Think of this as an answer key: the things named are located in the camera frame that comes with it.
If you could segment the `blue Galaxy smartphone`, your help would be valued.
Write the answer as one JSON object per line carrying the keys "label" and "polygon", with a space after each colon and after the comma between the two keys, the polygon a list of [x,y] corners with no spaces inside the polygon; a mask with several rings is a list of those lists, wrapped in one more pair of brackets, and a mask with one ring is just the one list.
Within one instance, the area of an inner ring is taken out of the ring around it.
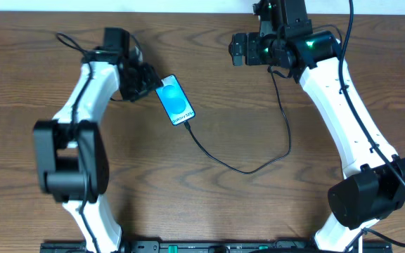
{"label": "blue Galaxy smartphone", "polygon": [[195,117],[195,110],[189,102],[178,79],[171,74],[162,79],[160,88],[155,90],[170,122],[177,126]]}

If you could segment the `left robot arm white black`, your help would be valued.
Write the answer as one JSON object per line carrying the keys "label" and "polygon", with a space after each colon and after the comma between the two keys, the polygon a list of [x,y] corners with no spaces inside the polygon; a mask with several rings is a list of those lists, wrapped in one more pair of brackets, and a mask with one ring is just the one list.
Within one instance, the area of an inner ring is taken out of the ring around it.
{"label": "left robot arm white black", "polygon": [[110,170],[99,125],[114,93],[122,102],[135,102],[162,82],[122,28],[105,28],[102,45],[91,50],[62,32],[56,39],[82,54],[81,72],[67,103],[52,119],[34,125],[34,153],[41,191],[71,214],[84,241],[44,242],[40,250],[129,252],[105,194]]}

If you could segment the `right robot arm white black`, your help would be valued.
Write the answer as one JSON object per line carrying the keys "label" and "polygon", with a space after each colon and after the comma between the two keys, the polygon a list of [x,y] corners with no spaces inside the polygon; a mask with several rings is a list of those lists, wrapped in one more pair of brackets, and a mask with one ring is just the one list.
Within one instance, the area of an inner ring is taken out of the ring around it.
{"label": "right robot arm white black", "polygon": [[405,157],[386,141],[349,74],[348,36],[313,27],[303,1],[253,5],[258,32],[233,35],[235,66],[288,70],[321,114],[340,155],[343,179],[328,191],[328,220],[314,236],[318,252],[361,249],[361,236],[405,203]]}

